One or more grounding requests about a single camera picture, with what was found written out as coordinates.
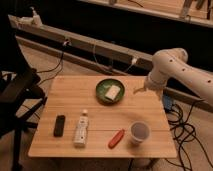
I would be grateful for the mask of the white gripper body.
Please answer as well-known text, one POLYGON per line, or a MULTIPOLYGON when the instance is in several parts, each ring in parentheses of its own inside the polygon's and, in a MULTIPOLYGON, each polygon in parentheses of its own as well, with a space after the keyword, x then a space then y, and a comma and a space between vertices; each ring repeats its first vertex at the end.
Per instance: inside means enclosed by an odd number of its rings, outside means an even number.
POLYGON ((164 88, 164 81, 161 78, 149 74, 145 78, 144 87, 153 91, 162 90, 164 88))

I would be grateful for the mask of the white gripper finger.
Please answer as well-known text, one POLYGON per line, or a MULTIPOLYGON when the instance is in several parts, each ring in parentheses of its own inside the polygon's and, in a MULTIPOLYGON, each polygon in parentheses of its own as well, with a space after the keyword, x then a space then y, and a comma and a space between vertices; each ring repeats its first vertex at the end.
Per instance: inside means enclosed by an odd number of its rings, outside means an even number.
POLYGON ((143 92, 144 91, 144 87, 141 87, 141 88, 134 88, 133 90, 133 94, 136 94, 138 92, 143 92))

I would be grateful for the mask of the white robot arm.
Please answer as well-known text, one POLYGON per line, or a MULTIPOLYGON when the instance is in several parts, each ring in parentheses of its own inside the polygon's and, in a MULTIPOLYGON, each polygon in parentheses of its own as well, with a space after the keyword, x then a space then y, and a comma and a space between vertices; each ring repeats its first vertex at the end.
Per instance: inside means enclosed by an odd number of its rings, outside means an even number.
POLYGON ((157 51, 152 57, 153 68, 136 94, 147 89, 162 91, 170 78, 176 79, 213 107, 213 74, 187 64, 188 54, 183 48, 157 51))

